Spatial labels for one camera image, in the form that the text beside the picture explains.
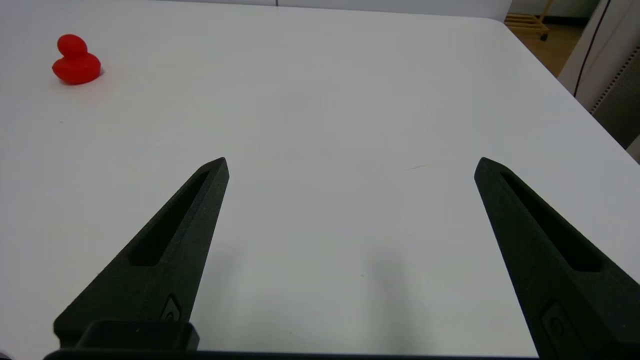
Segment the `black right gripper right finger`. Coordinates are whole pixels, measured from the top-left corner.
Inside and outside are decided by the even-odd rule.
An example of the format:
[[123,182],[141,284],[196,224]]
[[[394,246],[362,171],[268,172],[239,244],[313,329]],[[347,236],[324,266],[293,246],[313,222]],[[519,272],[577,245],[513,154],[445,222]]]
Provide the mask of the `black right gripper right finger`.
[[474,180],[538,356],[637,359],[639,284],[507,166]]

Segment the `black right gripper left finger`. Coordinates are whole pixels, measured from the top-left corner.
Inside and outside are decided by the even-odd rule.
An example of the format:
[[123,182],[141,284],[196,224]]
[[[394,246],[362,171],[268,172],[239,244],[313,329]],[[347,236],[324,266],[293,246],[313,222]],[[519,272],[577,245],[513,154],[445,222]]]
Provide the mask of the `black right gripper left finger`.
[[224,157],[199,167],[55,319],[60,346],[95,321],[189,321],[228,181]]

